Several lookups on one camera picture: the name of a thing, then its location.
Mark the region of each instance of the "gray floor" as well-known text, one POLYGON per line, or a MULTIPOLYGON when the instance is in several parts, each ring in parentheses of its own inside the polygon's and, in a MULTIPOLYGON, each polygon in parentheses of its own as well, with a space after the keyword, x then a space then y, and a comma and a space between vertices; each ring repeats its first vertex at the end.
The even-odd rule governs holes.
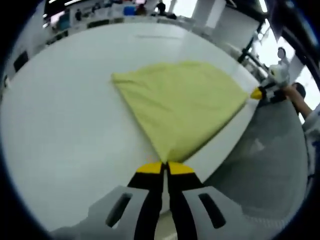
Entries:
POLYGON ((307 178, 304 133, 286 100, 256 110, 234 150, 205 184, 240 204, 250 221, 276 233, 299 209, 307 178))

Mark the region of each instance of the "person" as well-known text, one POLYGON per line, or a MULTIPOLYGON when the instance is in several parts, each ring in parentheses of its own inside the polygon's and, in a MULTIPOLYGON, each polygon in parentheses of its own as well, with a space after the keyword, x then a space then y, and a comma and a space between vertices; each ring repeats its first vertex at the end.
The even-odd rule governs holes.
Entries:
MULTIPOLYGON (((305 97, 306 97, 306 89, 301 83, 295 82, 294 84, 292 84, 292 87, 295 88, 295 90, 300 94, 300 96, 303 99, 305 99, 305 97)), ((299 111, 298 107, 295 105, 294 102, 292 102, 292 104, 294 106, 294 109, 295 109, 296 113, 299 114, 300 111, 299 111)))
POLYGON ((278 55, 278 58, 280 58, 280 61, 278 62, 278 64, 285 66, 285 68, 289 71, 290 62, 287 58, 286 50, 283 47, 279 47, 277 55, 278 55))
POLYGON ((79 22, 81 21, 81 19, 82 19, 82 13, 81 13, 80 9, 77 9, 77 10, 76 10, 75 19, 76 19, 77 21, 79 21, 79 22))
POLYGON ((92 12, 93 14, 95 14, 96 10, 97 10, 97 6, 94 5, 94 6, 91 8, 91 12, 92 12))
POLYGON ((293 105, 296 107, 296 109, 301 113, 303 118, 307 120, 307 118, 311 115, 313 112, 311 108, 305 103, 304 96, 301 95, 299 90, 297 89, 297 86, 299 86, 300 83, 294 83, 293 85, 288 85, 282 88, 282 91, 284 94, 291 100, 293 105))
POLYGON ((159 3, 156 5, 156 8, 158 8, 159 15, 165 16, 166 15, 166 5, 162 0, 159 1, 159 3))
POLYGON ((139 4, 137 9, 135 10, 135 15, 137 15, 137 16, 146 16, 147 15, 147 10, 145 8, 145 4, 139 4))

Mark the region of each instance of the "window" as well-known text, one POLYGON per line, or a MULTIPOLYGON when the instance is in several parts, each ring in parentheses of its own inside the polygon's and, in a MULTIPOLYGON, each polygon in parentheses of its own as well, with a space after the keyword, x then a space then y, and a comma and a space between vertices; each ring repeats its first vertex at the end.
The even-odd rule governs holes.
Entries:
POLYGON ((278 58, 279 47, 283 47, 285 49, 289 62, 291 62, 296 54, 295 49, 283 37, 280 37, 278 42, 276 41, 275 34, 272 31, 268 20, 265 20, 265 23, 261 28, 261 32, 257 37, 261 43, 261 47, 257 49, 257 54, 261 63, 265 64, 267 67, 277 64, 280 60, 278 58))
POLYGON ((191 18, 196 8, 197 0, 177 0, 173 13, 177 16, 191 18))
MULTIPOLYGON (((312 110, 315 110, 320 103, 320 92, 307 66, 304 66, 296 82, 304 86, 306 93, 304 101, 312 110)), ((301 114, 299 118, 302 123, 305 122, 301 114)))

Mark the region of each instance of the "desk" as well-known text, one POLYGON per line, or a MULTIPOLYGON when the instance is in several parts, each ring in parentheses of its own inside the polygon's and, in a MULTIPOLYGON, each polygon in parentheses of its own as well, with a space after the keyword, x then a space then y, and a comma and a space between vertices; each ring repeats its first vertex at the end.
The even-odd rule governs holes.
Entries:
MULTIPOLYGON (((159 23, 79 32, 50 45, 17 72, 0 109, 2 149, 17 192, 47 230, 78 223, 89 206, 127 185, 138 167, 158 160, 111 74, 186 60, 211 63, 248 92, 258 85, 210 42, 159 23)), ((249 100, 186 161, 202 181, 233 149, 256 106, 249 100)))

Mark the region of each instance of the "yellow towel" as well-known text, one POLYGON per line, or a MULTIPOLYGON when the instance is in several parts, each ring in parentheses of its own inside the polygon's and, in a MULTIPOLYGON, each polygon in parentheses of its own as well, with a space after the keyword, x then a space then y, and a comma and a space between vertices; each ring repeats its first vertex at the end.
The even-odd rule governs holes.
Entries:
POLYGON ((163 162, 184 161, 248 97, 225 72, 201 62, 159 63, 112 80, 163 162))

